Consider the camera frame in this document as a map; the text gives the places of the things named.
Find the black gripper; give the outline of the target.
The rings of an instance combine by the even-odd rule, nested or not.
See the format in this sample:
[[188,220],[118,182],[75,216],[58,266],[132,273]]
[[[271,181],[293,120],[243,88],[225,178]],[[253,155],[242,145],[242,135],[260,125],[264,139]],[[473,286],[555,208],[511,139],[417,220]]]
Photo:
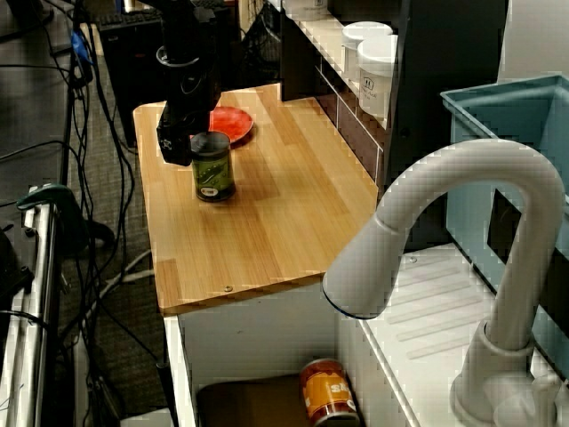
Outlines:
[[209,130],[210,113],[220,98],[218,62],[166,62],[163,68],[166,104],[156,128],[158,145],[166,163],[189,166],[190,134]]

